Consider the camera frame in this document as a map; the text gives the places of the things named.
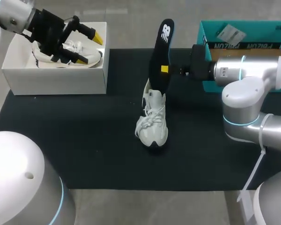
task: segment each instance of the white shoebox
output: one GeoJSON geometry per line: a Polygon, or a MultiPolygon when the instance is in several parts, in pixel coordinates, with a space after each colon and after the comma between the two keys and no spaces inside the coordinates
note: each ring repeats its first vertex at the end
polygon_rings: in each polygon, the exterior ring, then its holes
{"type": "Polygon", "coordinates": [[[83,47],[96,48],[103,53],[101,61],[92,68],[38,68],[32,54],[32,43],[16,34],[5,56],[2,71],[14,95],[106,94],[109,63],[109,39],[106,22],[84,22],[96,29],[103,45],[79,32],[68,40],[81,41],[83,47]]]}

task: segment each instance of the shoe sole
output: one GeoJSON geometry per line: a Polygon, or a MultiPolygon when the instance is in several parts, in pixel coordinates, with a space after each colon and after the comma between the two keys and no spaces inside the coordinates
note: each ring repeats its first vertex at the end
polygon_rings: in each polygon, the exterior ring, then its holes
{"type": "Polygon", "coordinates": [[[101,61],[101,59],[94,63],[90,63],[87,65],[81,65],[81,66],[68,65],[65,63],[61,63],[61,62],[42,62],[40,60],[36,60],[36,63],[37,63],[38,68],[81,68],[81,69],[83,69],[83,68],[91,68],[100,61],[101,61]]]}
{"type": "Polygon", "coordinates": [[[149,62],[151,87],[165,93],[170,82],[170,71],[161,71],[161,66],[170,66],[170,46],[174,36],[175,24],[172,19],[165,19],[158,30],[156,43],[149,62]]]}

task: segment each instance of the new balance logo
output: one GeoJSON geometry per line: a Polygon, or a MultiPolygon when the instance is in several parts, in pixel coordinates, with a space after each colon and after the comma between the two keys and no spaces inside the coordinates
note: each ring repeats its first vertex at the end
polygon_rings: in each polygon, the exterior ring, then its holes
{"type": "Polygon", "coordinates": [[[170,26],[165,24],[163,26],[163,33],[161,34],[161,37],[166,43],[168,43],[169,35],[170,35],[170,26]]]}

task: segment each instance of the white sneaker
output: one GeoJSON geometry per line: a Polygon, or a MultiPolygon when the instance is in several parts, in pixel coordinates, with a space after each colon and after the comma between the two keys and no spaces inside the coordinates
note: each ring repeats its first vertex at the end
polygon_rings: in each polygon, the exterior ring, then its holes
{"type": "Polygon", "coordinates": [[[97,49],[89,49],[82,46],[80,41],[73,42],[67,41],[63,44],[64,49],[70,50],[71,52],[78,53],[81,56],[89,60],[88,64],[72,63],[62,63],[60,59],[57,62],[52,62],[53,56],[48,56],[40,52],[39,43],[33,42],[32,53],[37,60],[37,67],[39,68],[89,68],[97,64],[102,58],[102,52],[97,49]]]}
{"type": "Polygon", "coordinates": [[[165,94],[152,90],[148,79],[143,93],[146,105],[144,116],[136,123],[135,135],[148,147],[161,147],[168,138],[168,128],[165,121],[165,94]]]}

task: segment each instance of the gray floor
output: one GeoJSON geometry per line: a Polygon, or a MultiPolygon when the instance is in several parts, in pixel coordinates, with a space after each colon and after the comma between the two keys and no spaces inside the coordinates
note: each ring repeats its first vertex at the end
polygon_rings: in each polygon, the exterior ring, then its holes
{"type": "MultiPolygon", "coordinates": [[[[106,21],[112,48],[150,48],[164,18],[175,21],[172,47],[196,42],[200,20],[280,20],[281,0],[38,0],[62,18],[106,21]]],[[[3,33],[0,68],[13,34],[3,33]]],[[[0,110],[8,84],[0,69],[0,110]]],[[[76,225],[242,225],[235,192],[73,190],[76,225]]]]}

